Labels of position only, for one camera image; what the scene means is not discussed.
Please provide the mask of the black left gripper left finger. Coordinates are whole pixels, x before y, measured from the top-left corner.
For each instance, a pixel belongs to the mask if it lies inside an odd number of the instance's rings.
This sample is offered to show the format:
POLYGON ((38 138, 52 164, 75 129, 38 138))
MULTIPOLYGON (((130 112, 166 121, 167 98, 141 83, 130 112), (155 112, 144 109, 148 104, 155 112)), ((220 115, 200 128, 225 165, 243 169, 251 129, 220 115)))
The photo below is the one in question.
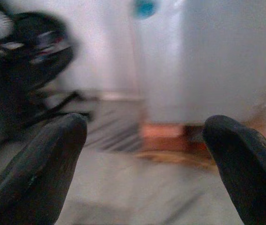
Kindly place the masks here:
POLYGON ((87 138, 69 113, 0 147, 0 225, 54 225, 87 138))

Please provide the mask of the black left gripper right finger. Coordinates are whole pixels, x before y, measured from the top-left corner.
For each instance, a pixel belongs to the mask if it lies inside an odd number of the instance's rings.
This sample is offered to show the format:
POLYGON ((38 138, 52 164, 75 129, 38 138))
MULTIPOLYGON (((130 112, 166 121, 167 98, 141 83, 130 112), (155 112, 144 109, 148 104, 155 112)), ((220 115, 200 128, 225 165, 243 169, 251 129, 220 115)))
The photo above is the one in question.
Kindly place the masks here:
POLYGON ((209 117, 202 134, 244 225, 266 225, 266 138, 225 115, 209 117))

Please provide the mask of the orange brick fridge support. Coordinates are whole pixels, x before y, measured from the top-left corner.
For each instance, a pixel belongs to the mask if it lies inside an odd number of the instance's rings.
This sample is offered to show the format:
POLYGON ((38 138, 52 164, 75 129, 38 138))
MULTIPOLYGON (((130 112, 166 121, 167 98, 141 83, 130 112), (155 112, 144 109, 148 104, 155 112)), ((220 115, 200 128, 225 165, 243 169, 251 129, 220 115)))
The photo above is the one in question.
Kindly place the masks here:
POLYGON ((202 126, 184 124, 143 124, 140 135, 144 150, 173 151, 210 158, 203 138, 202 126))

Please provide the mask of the silver fridge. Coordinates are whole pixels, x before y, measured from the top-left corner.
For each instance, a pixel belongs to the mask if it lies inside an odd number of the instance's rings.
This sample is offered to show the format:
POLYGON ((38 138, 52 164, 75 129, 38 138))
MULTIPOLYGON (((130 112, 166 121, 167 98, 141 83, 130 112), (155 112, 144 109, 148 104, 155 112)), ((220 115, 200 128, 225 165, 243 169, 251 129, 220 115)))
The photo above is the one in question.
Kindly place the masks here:
POLYGON ((266 93, 266 0, 155 0, 134 15, 147 120, 249 120, 266 93))

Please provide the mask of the blue fridge sticker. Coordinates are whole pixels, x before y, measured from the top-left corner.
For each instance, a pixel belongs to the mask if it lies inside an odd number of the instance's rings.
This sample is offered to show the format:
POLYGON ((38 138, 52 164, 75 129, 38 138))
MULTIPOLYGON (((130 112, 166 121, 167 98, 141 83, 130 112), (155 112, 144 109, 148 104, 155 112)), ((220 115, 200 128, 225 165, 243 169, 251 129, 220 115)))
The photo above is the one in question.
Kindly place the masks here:
POLYGON ((147 18, 152 16, 156 11, 155 0, 134 0, 133 12, 136 17, 147 18))

